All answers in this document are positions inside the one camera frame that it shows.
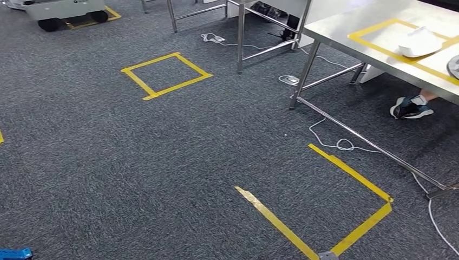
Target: stainless steel table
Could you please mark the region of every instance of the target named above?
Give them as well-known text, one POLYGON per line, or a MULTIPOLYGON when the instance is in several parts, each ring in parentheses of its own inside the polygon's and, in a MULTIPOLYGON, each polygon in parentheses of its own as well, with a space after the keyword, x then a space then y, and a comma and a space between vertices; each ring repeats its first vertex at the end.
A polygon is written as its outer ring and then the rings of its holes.
POLYGON ((459 54, 458 24, 459 13, 457 12, 416 0, 380 0, 362 8, 306 25, 303 33, 314 38, 314 43, 301 74, 298 88, 291 97, 290 109, 294 109, 297 103, 309 106, 387 155, 408 171, 434 184, 438 190, 429 193, 429 198, 459 189, 459 183, 452 185, 440 183, 401 158, 375 145, 301 97, 302 91, 353 71, 355 73, 351 83, 355 83, 368 63, 459 105, 459 80, 450 77, 446 69, 449 59, 459 54), (406 58, 400 55, 397 51, 399 37, 413 28, 424 25, 442 39, 443 49, 421 58, 406 58), (362 62, 305 86, 306 78, 321 43, 358 58, 362 62))
MULTIPOLYGON (((143 10, 145 13, 147 13, 146 11, 146 8, 145 8, 145 2, 149 2, 149 1, 152 1, 152 0, 141 0, 142 1, 142 7, 143 7, 143 10)), ((228 17, 228 5, 229 4, 234 4, 238 7, 239 9, 239 23, 238 23, 238 69, 237 69, 237 72, 240 74, 242 73, 242 63, 246 60, 249 60, 251 58, 254 58, 254 57, 257 57, 257 56, 260 56, 262 54, 265 54, 265 53, 269 53, 273 50, 276 50, 276 49, 279 49, 279 48, 282 48, 284 46, 292 46, 292 49, 293 48, 296 48, 299 46, 299 43, 301 41, 301 36, 302 36, 302 31, 303 31, 303 28, 304 28, 304 23, 306 21, 306 18, 307 18, 307 14, 309 12, 309 8, 311 6, 311 1, 312 0, 304 0, 305 2, 305 6, 304 6, 304 12, 303 12, 303 16, 301 17, 300 19, 300 27, 299 29, 297 28, 291 28, 289 27, 287 24, 284 24, 282 22, 279 22, 277 21, 276 19, 272 19, 266 15, 263 15, 255 10, 252 10, 250 8, 246 8, 245 7, 245 4, 246 3, 249 3, 249 2, 253 2, 253 0, 225 0, 225 3, 224 4, 220 4, 220 5, 216 5, 216 6, 213 6, 211 8, 207 8, 207 9, 204 9, 204 10, 200 10, 200 11, 197 11, 197 12, 193 12, 191 14, 186 14, 186 15, 183 15, 183 16, 180 16, 180 17, 176 17, 174 15, 174 8, 172 6, 172 0, 166 0, 167 1, 167 6, 168 6, 168 9, 169 9, 169 13, 170 13, 170 16, 171 16, 171 21, 172 21, 172 27, 174 29, 174 32, 178 32, 178 29, 177 29, 177 21, 178 20, 181 20, 181 19, 184 19, 184 18, 187 18, 187 17, 191 17, 191 16, 195 16, 195 15, 199 15, 199 14, 203 14, 205 12, 209 12, 209 11, 213 11, 213 10, 216 10, 216 9, 220 9, 220 8, 225 8, 225 17, 228 17), (253 14, 256 14, 274 24, 277 24, 278 26, 281 26, 285 29, 288 29, 290 31, 293 31, 296 33, 296 37, 295 39, 292 39, 292 40, 288 40, 288 41, 285 41, 285 42, 282 42, 272 48, 267 48, 265 50, 262 50, 256 54, 253 54, 251 56, 248 56, 248 57, 244 57, 244 26, 245 26, 245 12, 248 11, 248 12, 251 12, 253 14)), ((289 0, 271 0, 271 1, 289 1, 289 0)))

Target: shoe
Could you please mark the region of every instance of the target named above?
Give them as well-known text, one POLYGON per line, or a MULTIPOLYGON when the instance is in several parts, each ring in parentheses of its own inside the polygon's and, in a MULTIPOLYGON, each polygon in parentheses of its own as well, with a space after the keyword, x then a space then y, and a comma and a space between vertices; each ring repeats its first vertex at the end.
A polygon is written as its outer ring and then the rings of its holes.
POLYGON ((406 97, 399 97, 395 106, 390 108, 390 114, 395 119, 417 119, 433 113, 434 111, 428 106, 417 105, 406 97))

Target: metal bar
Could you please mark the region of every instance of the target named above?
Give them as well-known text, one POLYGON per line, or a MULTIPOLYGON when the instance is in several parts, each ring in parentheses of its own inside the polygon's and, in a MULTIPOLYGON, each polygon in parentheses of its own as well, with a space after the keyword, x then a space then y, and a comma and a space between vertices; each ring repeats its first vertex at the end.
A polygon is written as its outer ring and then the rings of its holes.
POLYGON ((300 77, 300 82, 298 82, 298 85, 297 85, 297 90, 293 94, 292 100, 290 100, 290 107, 289 107, 290 110, 295 109, 297 105, 297 97, 300 96, 301 90, 304 86, 304 83, 306 82, 306 78, 309 75, 309 71, 312 68, 312 64, 314 62, 314 58, 316 57, 319 46, 320 46, 320 42, 318 40, 314 40, 314 42, 312 43, 311 51, 309 52, 309 57, 307 58, 307 62, 306 64, 304 64, 304 68, 303 68, 303 71, 300 77))
MULTIPOLYGON (((237 5, 237 6, 243 5, 243 4, 238 4, 238 3, 236 3, 236 2, 233 1, 233 0, 228 0, 228 2, 230 2, 230 3, 232 3, 232 4, 235 4, 235 5, 237 5)), ((266 16, 266 15, 264 15, 264 14, 261 14, 261 13, 255 11, 255 10, 250 9, 250 8, 244 7, 244 9, 247 10, 247 11, 249 11, 249 12, 251 12, 251 13, 253 13, 253 14, 256 14, 256 15, 258 15, 258 16, 260 16, 260 17, 262 17, 262 18, 264 18, 264 19, 266 19, 266 20, 268 20, 268 21, 270 21, 270 22, 272 22, 272 23, 275 23, 275 24, 277 24, 277 25, 280 26, 280 27, 283 27, 283 28, 285 28, 285 29, 288 29, 288 30, 291 30, 291 31, 293 31, 293 32, 295 32, 295 33, 298 33, 298 30, 297 30, 297 29, 293 29, 293 28, 291 28, 290 26, 288 26, 287 24, 284 24, 284 23, 282 23, 282 22, 279 22, 279 21, 277 21, 276 19, 273 19, 273 18, 271 18, 271 17, 269 17, 269 16, 266 16)))
POLYGON ((309 14, 309 9, 311 8, 311 3, 312 3, 312 0, 307 0, 306 8, 304 9, 303 16, 302 16, 301 21, 299 23, 300 28, 298 28, 298 33, 297 33, 297 37, 296 37, 298 39, 298 42, 296 44, 296 46, 298 48, 300 47, 301 37, 303 36, 304 24, 306 23, 307 15, 309 14))
POLYGON ((225 7, 225 18, 228 18, 228 0, 225 0, 225 4, 226 4, 226 7, 225 7))
POLYGON ((356 132, 355 130, 353 130, 352 128, 350 128, 349 126, 343 124, 342 122, 338 121, 337 119, 335 119, 334 117, 330 116, 329 114, 325 113, 323 110, 321 110, 320 108, 314 106, 312 103, 309 103, 308 101, 306 101, 305 99, 303 99, 302 97, 298 96, 297 97, 297 100, 305 105, 307 105, 308 107, 312 108, 313 110, 315 110, 316 112, 318 112, 319 114, 323 115, 324 117, 328 118, 330 121, 334 122, 335 124, 337 124, 338 126, 340 127, 343 127, 344 129, 346 129, 347 131, 349 131, 350 133, 352 133, 353 135, 355 135, 356 137, 360 138, 361 140, 365 141, 367 144, 369 144, 370 146, 374 147, 375 149, 377 149, 378 151, 380 151, 382 154, 385 154, 386 156, 388 156, 389 158, 391 158, 392 160, 396 161, 400 166, 403 166, 405 169, 409 170, 410 172, 420 176, 421 178, 425 179, 426 181, 434 184, 435 186, 441 188, 442 190, 447 188, 445 185, 439 183, 437 180, 435 180, 434 178, 428 176, 427 174, 423 173, 422 171, 418 170, 417 168, 415 168, 414 166, 408 164, 406 161, 400 159, 399 157, 393 155, 392 153, 380 148, 379 146, 373 144, 371 141, 369 141, 367 138, 363 137, 361 134, 359 134, 358 132, 356 132))
POLYGON ((172 20, 172 28, 174 29, 174 33, 177 33, 177 23, 175 22, 175 15, 174 15, 174 9, 172 8, 172 2, 171 0, 166 0, 167 2, 167 9, 169 9, 169 14, 171 16, 172 20))
POLYGON ((311 83, 311 84, 309 84, 309 85, 307 85, 307 86, 304 86, 303 88, 301 88, 301 91, 304 91, 304 90, 307 90, 307 89, 309 89, 309 88, 315 87, 315 86, 317 86, 317 85, 319 85, 319 84, 321 84, 321 83, 324 83, 324 82, 326 82, 326 81, 332 80, 332 79, 334 79, 335 77, 339 77, 339 76, 344 75, 344 74, 346 74, 346 73, 349 73, 349 72, 351 72, 351 71, 353 71, 353 70, 355 70, 355 69, 363 68, 364 66, 365 66, 365 63, 360 63, 360 64, 354 65, 354 66, 352 66, 352 67, 349 67, 349 68, 347 68, 347 69, 344 69, 344 70, 342 70, 342 71, 340 71, 340 72, 336 72, 336 73, 333 74, 333 75, 330 75, 330 76, 325 77, 325 78, 323 78, 323 79, 321 79, 321 80, 318 80, 318 81, 316 81, 316 82, 313 82, 313 83, 311 83))
POLYGON ((245 11, 244 4, 237 4, 239 8, 238 22, 238 73, 242 73, 242 62, 244 60, 244 27, 245 27, 245 11))
POLYGON ((199 14, 202 14, 204 12, 213 11, 215 9, 220 9, 220 8, 223 8, 223 7, 226 7, 226 4, 216 5, 216 6, 211 7, 211 8, 207 8, 207 9, 204 9, 204 10, 201 10, 201 11, 193 12, 191 14, 183 15, 183 16, 177 17, 175 20, 178 21, 178 20, 183 19, 183 18, 199 15, 199 14))
POLYGON ((143 10, 143 13, 144 14, 147 14, 148 11, 147 11, 147 5, 145 4, 147 1, 145 0, 140 0, 142 2, 142 10, 143 10))
POLYGON ((363 66, 361 66, 354 74, 354 76, 351 79, 351 82, 349 83, 350 85, 355 85, 357 82, 358 77, 362 73, 363 69, 366 67, 366 63, 363 63, 363 66))
POLYGON ((285 41, 285 42, 282 42, 282 43, 279 43, 278 45, 272 47, 272 48, 269 48, 269 49, 266 49, 266 50, 262 50, 260 51, 259 53, 255 53, 249 57, 246 57, 246 58, 243 58, 243 61, 246 61, 248 59, 251 59, 251 58, 254 58, 254 57, 257 57, 257 56, 260 56, 262 54, 265 54, 265 53, 269 53, 270 51, 272 50, 276 50, 276 49, 279 49, 279 48, 282 48, 284 46, 287 46, 289 44, 292 44, 292 43, 296 43, 298 40, 288 40, 288 41, 285 41))
POLYGON ((428 193, 427 194, 427 198, 435 199, 436 197, 448 194, 448 193, 453 192, 455 190, 459 190, 459 183, 451 185, 451 186, 445 188, 444 190, 439 190, 439 191, 434 191, 434 192, 428 193))

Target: black wheel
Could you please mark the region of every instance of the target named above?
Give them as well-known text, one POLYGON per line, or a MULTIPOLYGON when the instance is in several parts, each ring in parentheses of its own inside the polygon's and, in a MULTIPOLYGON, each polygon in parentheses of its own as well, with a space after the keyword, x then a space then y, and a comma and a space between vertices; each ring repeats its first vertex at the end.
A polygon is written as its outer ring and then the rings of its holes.
POLYGON ((91 18, 98 23, 104 23, 108 20, 108 15, 105 11, 92 12, 91 18))
POLYGON ((59 29, 59 23, 56 19, 46 19, 38 21, 38 26, 45 31, 55 31, 59 29))

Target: power cord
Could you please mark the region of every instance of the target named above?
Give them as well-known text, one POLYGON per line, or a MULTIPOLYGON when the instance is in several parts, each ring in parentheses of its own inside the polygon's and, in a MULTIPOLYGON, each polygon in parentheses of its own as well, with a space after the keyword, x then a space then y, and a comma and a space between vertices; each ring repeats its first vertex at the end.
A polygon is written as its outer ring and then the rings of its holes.
MULTIPOLYGON (((309 55, 309 53, 308 53, 307 51, 305 51, 305 50, 303 49, 303 47, 299 47, 299 48, 300 48, 300 50, 302 50, 302 52, 304 52, 306 55, 309 55)), ((318 55, 316 55, 316 57, 317 57, 317 58, 320 58, 320 59, 322 59, 322 60, 324 60, 324 61, 326 61, 326 62, 328 62, 328 63, 330 63, 330 64, 338 65, 338 66, 340 66, 340 67, 342 67, 342 68, 347 69, 346 66, 344 66, 344 65, 342 65, 342 64, 339 64, 339 63, 336 63, 336 62, 329 61, 329 60, 327 60, 327 58, 325 58, 325 57, 318 56, 318 55)), ((292 76, 292 75, 282 75, 282 76, 279 77, 279 80, 280 80, 281 82, 283 82, 283 83, 286 83, 286 84, 289 84, 289 85, 292 85, 292 86, 296 86, 296 85, 298 84, 298 82, 299 82, 298 78, 295 77, 295 76, 292 76)))
MULTIPOLYGON (((338 142, 336 142, 336 145, 326 145, 324 144, 321 139, 319 138, 319 136, 317 135, 317 133, 315 133, 312 128, 320 123, 322 123, 323 121, 325 121, 327 118, 323 118, 322 120, 320 120, 319 122, 315 123, 314 125, 310 126, 309 127, 309 131, 311 131, 312 134, 314 134, 314 136, 317 138, 317 141, 319 141, 319 143, 322 145, 322 146, 325 146, 325 147, 332 147, 332 148, 337 148, 341 151, 353 151, 355 149, 360 149, 362 151, 367 151, 367 152, 371 152, 371 153, 381 153, 380 151, 373 151, 373 150, 368 150, 368 149, 363 149, 363 148, 360 148, 360 147, 356 147, 354 146, 354 144, 349 141, 348 139, 340 139, 338 142), (347 142, 351 147, 342 147, 340 146, 340 144, 345 141, 347 142)), ((414 174, 414 173, 411 173, 413 174, 413 177, 415 178, 416 182, 418 183, 418 185, 421 187, 421 189, 426 193, 428 194, 429 192, 427 191, 427 189, 419 182, 419 179, 418 177, 414 174)), ((440 229, 438 228, 438 225, 437 223, 435 222, 435 219, 434 219, 434 215, 432 213, 432 199, 429 199, 429 206, 428 206, 428 209, 429 209, 429 216, 430 216, 430 220, 432 221, 432 224, 434 225, 435 227, 435 230, 437 231, 437 233, 440 235, 440 237, 443 239, 443 241, 446 242, 446 244, 454 251, 454 253, 456 253, 458 256, 459 256, 459 251, 457 251, 457 249, 454 248, 454 246, 445 238, 445 236, 443 235, 443 233, 440 231, 440 229)))
MULTIPOLYGON (((418 177, 414 174, 414 173, 411 173, 413 174, 413 177, 415 178, 416 182, 418 183, 418 185, 421 187, 421 189, 425 192, 425 194, 428 194, 429 192, 427 191, 427 189, 422 186, 421 182, 419 182, 419 179, 418 177)), ((451 243, 445 238, 445 236, 443 235, 443 233, 440 231, 440 229, 438 228, 438 225, 437 223, 435 223, 435 220, 434 220, 434 215, 432 213, 432 199, 429 199, 429 216, 430 216, 430 220, 432 220, 432 224, 434 225, 435 229, 437 230, 437 233, 440 235, 440 237, 443 239, 443 241, 445 241, 445 243, 454 251, 454 253, 456 253, 457 256, 459 256, 459 251, 457 251, 457 249, 454 248, 453 245, 451 245, 451 243)))
POLYGON ((344 138, 341 138, 339 139, 337 142, 336 142, 336 145, 326 145, 322 142, 322 140, 319 138, 319 136, 314 132, 314 130, 312 130, 312 128, 320 123, 322 123, 323 121, 325 121, 327 118, 323 118, 322 120, 320 120, 319 122, 315 123, 314 125, 310 126, 309 127, 309 131, 311 131, 312 134, 314 134, 314 136, 317 138, 317 141, 319 141, 319 143, 322 145, 322 146, 325 146, 325 147, 332 147, 332 148, 337 148, 341 151, 354 151, 355 149, 359 149, 359 150, 362 150, 362 151, 367 151, 367 152, 370 152, 370 153, 381 153, 380 151, 373 151, 373 150, 368 150, 368 149, 364 149, 364 148, 361 148, 361 147, 357 147, 357 146, 354 146, 354 144, 349 141, 348 139, 344 139, 344 138), (347 142, 351 147, 342 147, 340 146, 340 144, 342 142, 347 142))
MULTIPOLYGON (((237 44, 235 44, 235 43, 224 44, 223 42, 226 41, 226 39, 224 39, 223 37, 220 37, 218 35, 215 35, 213 33, 201 34, 201 37, 204 40, 204 42, 214 42, 214 43, 221 44, 223 46, 237 46, 237 44)), ((267 49, 267 48, 273 48, 272 46, 259 48, 259 47, 255 46, 255 45, 244 45, 244 47, 253 47, 253 48, 256 48, 256 49, 259 49, 259 50, 264 50, 264 49, 267 49)))

